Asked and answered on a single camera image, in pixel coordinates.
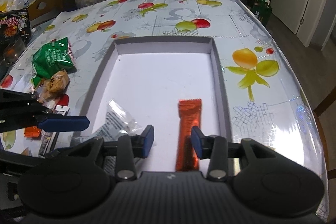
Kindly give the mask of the fruit pattern tablecloth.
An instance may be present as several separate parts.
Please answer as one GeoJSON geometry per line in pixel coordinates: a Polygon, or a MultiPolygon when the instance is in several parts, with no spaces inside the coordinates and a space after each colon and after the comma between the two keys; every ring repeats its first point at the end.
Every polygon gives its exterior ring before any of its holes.
{"type": "Polygon", "coordinates": [[[144,36],[214,39],[232,138],[203,133],[198,170],[156,172],[140,170],[146,126],[117,141],[59,132],[45,158],[38,157],[45,131],[3,132],[1,223],[323,223],[325,162],[310,107],[275,41],[238,0],[109,0],[62,12],[1,89],[39,100],[45,80],[34,87],[33,54],[67,37],[76,71],[67,72],[63,94],[41,104],[49,116],[61,115],[57,105],[83,116],[112,43],[144,36]]]}

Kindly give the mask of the wooden chair far left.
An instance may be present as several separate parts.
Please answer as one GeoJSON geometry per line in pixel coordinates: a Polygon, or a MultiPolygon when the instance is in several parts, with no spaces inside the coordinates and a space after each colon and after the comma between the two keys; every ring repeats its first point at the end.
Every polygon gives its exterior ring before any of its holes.
{"type": "Polygon", "coordinates": [[[63,11],[63,0],[34,0],[27,9],[29,19],[33,21],[52,11],[63,11]]]}

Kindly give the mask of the green shopping bag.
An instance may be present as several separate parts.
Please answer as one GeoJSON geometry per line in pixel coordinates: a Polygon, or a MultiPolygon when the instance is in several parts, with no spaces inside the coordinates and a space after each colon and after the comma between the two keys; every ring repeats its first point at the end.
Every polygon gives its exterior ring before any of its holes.
{"type": "Polygon", "coordinates": [[[261,22],[261,24],[266,27],[269,22],[270,15],[272,14],[270,0],[256,0],[252,7],[252,13],[261,22]]]}

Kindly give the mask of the clear plastic snack packet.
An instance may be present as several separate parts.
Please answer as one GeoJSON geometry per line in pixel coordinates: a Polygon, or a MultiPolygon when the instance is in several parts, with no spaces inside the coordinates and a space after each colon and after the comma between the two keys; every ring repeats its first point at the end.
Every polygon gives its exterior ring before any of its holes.
{"type": "Polygon", "coordinates": [[[139,135],[143,128],[116,101],[110,100],[107,106],[105,123],[94,133],[94,137],[102,137],[105,141],[117,141],[122,135],[139,135]]]}

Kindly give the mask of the long orange snack bar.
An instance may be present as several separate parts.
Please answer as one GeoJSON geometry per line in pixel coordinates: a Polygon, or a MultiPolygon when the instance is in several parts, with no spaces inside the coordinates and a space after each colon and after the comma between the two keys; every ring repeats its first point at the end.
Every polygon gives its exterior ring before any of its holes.
{"type": "Polygon", "coordinates": [[[176,171],[193,171],[199,169],[199,160],[191,143],[191,130],[201,125],[202,100],[179,100],[180,118],[176,171]]]}

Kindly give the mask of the wooden chair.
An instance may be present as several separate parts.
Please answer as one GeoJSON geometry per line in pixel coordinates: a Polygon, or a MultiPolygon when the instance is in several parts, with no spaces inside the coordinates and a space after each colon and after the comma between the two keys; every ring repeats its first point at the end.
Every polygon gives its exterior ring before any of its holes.
{"type": "Polygon", "coordinates": [[[63,11],[63,0],[34,0],[27,9],[29,19],[33,21],[52,11],[63,11]]]}
{"type": "Polygon", "coordinates": [[[327,179],[335,180],[335,88],[313,110],[324,152],[327,179]]]}

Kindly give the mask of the orange square snack packet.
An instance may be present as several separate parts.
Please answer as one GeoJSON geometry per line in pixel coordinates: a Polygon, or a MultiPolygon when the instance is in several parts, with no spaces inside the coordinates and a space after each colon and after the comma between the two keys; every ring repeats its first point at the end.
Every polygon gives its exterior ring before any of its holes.
{"type": "Polygon", "coordinates": [[[41,129],[37,126],[27,127],[24,130],[25,138],[38,138],[41,135],[41,129]]]}

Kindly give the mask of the white shallow cardboard box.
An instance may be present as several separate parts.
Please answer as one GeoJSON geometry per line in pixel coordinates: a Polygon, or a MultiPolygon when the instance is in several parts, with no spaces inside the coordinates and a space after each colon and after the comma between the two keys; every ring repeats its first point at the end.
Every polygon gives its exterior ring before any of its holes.
{"type": "Polygon", "coordinates": [[[232,138],[221,62],[214,39],[195,36],[144,36],[115,40],[89,87],[81,115],[90,137],[105,122],[110,100],[141,126],[154,127],[154,146],[140,170],[175,170],[179,137],[178,102],[202,101],[201,129],[232,138]]]}

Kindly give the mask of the green snack bag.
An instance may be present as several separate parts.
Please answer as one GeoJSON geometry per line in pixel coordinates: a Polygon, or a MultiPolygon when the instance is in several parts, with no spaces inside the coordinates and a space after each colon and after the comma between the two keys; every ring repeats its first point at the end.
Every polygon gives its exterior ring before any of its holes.
{"type": "Polygon", "coordinates": [[[75,60],[71,43],[67,37],[44,44],[33,54],[32,82],[37,87],[41,80],[50,79],[55,73],[64,69],[75,72],[75,60]]]}

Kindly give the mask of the metal pot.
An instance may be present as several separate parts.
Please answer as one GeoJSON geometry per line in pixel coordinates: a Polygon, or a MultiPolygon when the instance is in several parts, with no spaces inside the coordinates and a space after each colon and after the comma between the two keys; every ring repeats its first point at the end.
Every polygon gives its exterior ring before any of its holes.
{"type": "Polygon", "coordinates": [[[9,42],[1,55],[1,79],[7,71],[17,62],[22,53],[26,50],[25,42],[19,36],[9,42]]]}

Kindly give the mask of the brown peanut snack bag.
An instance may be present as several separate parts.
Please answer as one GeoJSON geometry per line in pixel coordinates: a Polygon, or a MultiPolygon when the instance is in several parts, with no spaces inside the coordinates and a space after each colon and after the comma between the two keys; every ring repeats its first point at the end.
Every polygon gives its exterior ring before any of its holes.
{"type": "Polygon", "coordinates": [[[56,72],[50,79],[45,80],[43,83],[39,102],[45,103],[63,94],[69,82],[70,78],[65,69],[56,72]]]}

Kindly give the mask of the black instant noodle pack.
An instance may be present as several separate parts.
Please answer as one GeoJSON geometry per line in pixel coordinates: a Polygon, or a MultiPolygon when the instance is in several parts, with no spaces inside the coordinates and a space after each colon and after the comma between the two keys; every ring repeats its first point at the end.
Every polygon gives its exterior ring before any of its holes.
{"type": "Polygon", "coordinates": [[[1,38],[20,36],[23,41],[31,37],[28,9],[1,12],[1,38]]]}

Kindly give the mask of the wooden chair near right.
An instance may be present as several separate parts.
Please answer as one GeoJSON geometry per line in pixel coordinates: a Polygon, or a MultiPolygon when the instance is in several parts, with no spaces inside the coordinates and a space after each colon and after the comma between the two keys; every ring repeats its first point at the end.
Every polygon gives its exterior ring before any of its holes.
{"type": "Polygon", "coordinates": [[[313,110],[324,152],[327,179],[335,180],[335,88],[313,110]]]}

